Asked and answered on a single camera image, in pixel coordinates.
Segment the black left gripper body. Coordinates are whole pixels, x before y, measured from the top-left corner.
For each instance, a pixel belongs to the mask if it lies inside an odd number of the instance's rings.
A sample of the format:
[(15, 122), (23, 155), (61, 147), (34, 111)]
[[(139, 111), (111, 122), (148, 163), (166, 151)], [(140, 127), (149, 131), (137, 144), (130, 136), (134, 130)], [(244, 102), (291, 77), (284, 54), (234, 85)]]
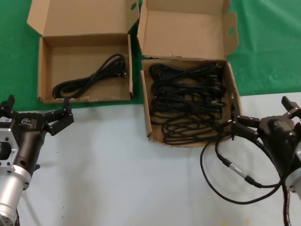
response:
[(18, 145), (14, 165), (32, 175), (47, 131), (46, 120), (41, 113), (18, 113), (12, 116), (12, 131)]

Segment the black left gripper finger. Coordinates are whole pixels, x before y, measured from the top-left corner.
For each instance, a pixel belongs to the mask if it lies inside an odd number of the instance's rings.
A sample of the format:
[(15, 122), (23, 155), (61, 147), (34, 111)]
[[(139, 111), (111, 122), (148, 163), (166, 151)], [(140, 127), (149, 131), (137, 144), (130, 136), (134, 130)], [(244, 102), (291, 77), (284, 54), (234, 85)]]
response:
[(1, 102), (0, 117), (8, 118), (11, 115), (14, 104), (15, 104), (15, 98), (13, 95), (10, 95), (6, 101)]
[(70, 126), (74, 123), (74, 117), (69, 99), (64, 99), (62, 109), (45, 113), (44, 117), (46, 120), (45, 130), (52, 136)]

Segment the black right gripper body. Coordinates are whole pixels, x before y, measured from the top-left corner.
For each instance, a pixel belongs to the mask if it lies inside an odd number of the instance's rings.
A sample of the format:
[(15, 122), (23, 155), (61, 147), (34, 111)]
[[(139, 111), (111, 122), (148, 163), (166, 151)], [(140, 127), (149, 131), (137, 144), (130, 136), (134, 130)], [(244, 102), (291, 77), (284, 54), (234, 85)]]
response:
[(287, 177), (301, 167), (295, 150), (301, 141), (301, 127), (284, 116), (270, 116), (260, 120), (259, 138), (281, 177)]

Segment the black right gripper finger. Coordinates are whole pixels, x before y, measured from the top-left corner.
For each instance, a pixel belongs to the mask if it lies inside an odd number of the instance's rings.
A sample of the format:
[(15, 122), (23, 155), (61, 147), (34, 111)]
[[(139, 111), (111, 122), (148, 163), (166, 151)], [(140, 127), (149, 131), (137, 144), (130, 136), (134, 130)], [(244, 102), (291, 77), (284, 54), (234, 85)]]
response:
[(301, 119), (301, 109), (296, 102), (292, 102), (287, 98), (287, 96), (283, 96), (281, 104), (287, 111), (285, 114), (283, 114), (284, 117), (288, 119), (298, 117)]
[(248, 116), (243, 116), (239, 114), (238, 108), (231, 105), (231, 138), (242, 137), (249, 141), (257, 141), (259, 137), (258, 129), (260, 120), (258, 118), (252, 118)]

